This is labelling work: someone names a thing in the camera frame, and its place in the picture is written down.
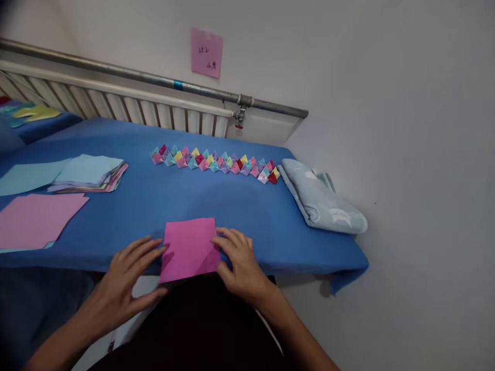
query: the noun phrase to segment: purple paper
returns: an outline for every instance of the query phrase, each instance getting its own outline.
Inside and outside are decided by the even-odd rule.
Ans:
[[[219,78],[223,37],[191,28],[191,71]]]

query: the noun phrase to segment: blue bed sheet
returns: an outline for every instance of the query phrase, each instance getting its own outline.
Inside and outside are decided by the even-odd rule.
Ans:
[[[154,165],[149,156],[166,143],[224,151],[238,157],[294,158],[281,147],[228,140],[109,119],[90,119],[21,148],[0,161],[0,175],[14,164],[59,161],[80,154],[105,155],[129,164],[118,189],[88,193],[90,200],[45,250],[0,255],[0,266],[50,266],[104,272],[113,254],[147,234],[162,238],[166,222],[215,217],[254,240],[267,274],[335,273],[333,292],[359,277],[368,261],[348,234],[308,227],[283,181],[262,184],[253,176]],[[44,189],[37,193],[46,193]],[[0,197],[3,209],[13,196]],[[160,262],[150,268],[158,274]]]

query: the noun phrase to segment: finger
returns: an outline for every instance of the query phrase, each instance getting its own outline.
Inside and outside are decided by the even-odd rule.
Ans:
[[[162,256],[169,246],[170,244],[165,244],[165,246],[149,251],[147,254],[140,257],[127,271],[129,281],[135,283],[146,268],[148,268],[156,258]]]
[[[149,308],[153,304],[155,304],[157,301],[162,299],[165,295],[169,293],[169,290],[166,288],[157,288],[153,291],[151,291],[149,294],[140,296],[133,301],[130,302],[129,304],[129,311],[130,315],[134,316],[138,314],[139,312],[142,312],[146,308]]]
[[[236,278],[234,276],[234,273],[232,273],[232,271],[228,268],[227,264],[225,264],[224,261],[218,263],[217,273],[228,290],[233,287]]]
[[[247,238],[246,238],[246,236],[245,236],[244,233],[242,233],[242,232],[240,232],[240,231],[238,231],[237,229],[234,229],[234,228],[232,228],[230,231],[233,234],[235,234],[237,236],[237,238],[242,242],[242,246],[247,246],[248,240],[247,240]]]
[[[146,255],[151,249],[159,246],[162,242],[163,239],[151,240],[134,249],[124,260],[126,268],[129,269],[132,267],[143,255]]]
[[[212,241],[214,244],[219,245],[227,254],[228,258],[232,260],[235,254],[236,247],[231,241],[220,236],[215,236],[210,241]]]
[[[227,237],[235,247],[239,248],[241,246],[241,241],[234,233],[232,233],[230,229],[217,228],[217,231],[223,234],[225,237]]]
[[[120,253],[120,260],[123,260],[127,257],[127,255],[129,255],[131,252],[133,252],[133,250],[138,247],[138,246],[141,246],[143,243],[145,242],[148,242],[149,240],[151,240],[151,235],[147,235],[146,237],[142,237],[138,240],[135,240],[134,242],[131,242],[129,244],[129,246],[127,246],[125,249],[123,249]]]

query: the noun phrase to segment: paper sheet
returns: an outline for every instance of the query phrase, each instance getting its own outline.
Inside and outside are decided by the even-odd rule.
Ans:
[[[16,197],[0,212],[0,248],[41,249],[56,241],[88,200],[84,193]]]
[[[191,28],[191,71],[219,78],[223,37]]]
[[[216,235],[215,218],[167,223],[163,243],[170,247],[162,256],[160,283],[215,272],[220,251],[210,239]]]
[[[0,179],[0,196],[28,192],[50,184],[70,160],[15,165]]]

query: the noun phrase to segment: stack of origami paper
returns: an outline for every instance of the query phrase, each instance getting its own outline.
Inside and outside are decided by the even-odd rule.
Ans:
[[[229,156],[227,152],[224,152],[219,156],[217,151],[210,153],[208,149],[200,153],[198,148],[190,152],[187,147],[180,151],[176,145],[173,145],[170,150],[166,145],[163,145],[160,149],[156,147],[153,152],[150,152],[150,156],[155,165],[165,163],[167,166],[177,165],[179,168],[195,169],[199,167],[202,171],[211,170],[214,173],[220,170],[224,174],[252,175],[263,184],[268,183],[268,181],[276,184],[280,176],[273,160],[268,161],[268,163],[265,158],[256,161],[252,157],[249,160],[246,155],[238,158],[235,153]]]

